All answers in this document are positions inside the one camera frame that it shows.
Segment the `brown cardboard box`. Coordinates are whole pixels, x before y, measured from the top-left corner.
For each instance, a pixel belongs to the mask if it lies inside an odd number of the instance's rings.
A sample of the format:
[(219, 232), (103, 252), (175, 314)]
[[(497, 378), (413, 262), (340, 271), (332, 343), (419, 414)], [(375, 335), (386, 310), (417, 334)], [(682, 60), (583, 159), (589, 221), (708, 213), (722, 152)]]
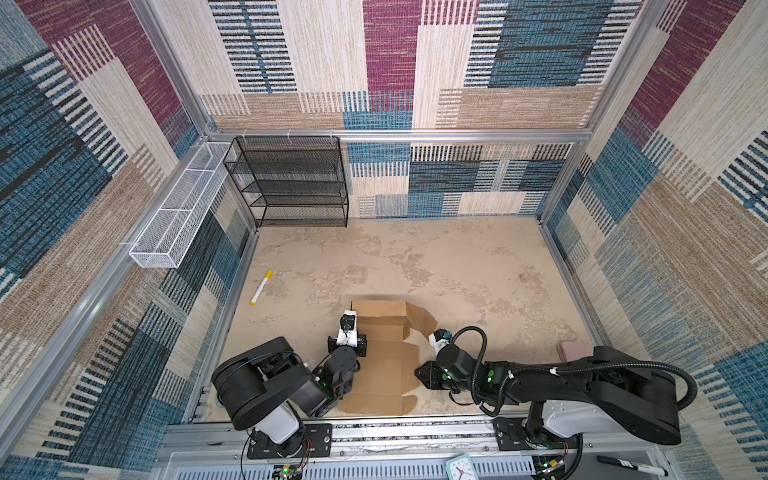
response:
[(412, 394), (420, 382), (420, 345), (408, 341), (411, 333), (428, 337), (437, 329), (436, 319), (424, 308), (405, 300), (353, 300), (358, 331), (367, 338), (367, 353), (359, 359), (351, 391), (338, 403), (346, 414), (403, 416), (418, 403)]

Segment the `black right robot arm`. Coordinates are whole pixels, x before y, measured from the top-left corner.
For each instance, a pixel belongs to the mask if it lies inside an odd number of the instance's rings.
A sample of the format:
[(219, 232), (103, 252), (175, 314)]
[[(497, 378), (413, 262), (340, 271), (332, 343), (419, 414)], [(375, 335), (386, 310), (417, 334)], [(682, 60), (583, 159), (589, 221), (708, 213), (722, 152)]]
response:
[(528, 405), (523, 432), (535, 444), (620, 427), (650, 443), (678, 445), (679, 414), (698, 394), (683, 369), (608, 346), (571, 362), (530, 365), (485, 361), (449, 343), (414, 376), (429, 390), (469, 393), (490, 418), (507, 405)]

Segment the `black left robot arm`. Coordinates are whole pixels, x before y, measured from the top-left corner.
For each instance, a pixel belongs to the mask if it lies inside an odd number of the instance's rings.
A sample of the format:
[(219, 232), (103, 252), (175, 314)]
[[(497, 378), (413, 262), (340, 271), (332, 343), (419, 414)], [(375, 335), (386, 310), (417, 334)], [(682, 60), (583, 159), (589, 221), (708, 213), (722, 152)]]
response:
[(211, 376), (218, 402), (238, 431), (254, 428), (282, 448), (298, 447), (304, 425), (297, 410), (319, 418), (352, 390), (367, 338), (329, 339), (329, 356), (309, 369), (284, 337), (277, 337), (220, 364)]

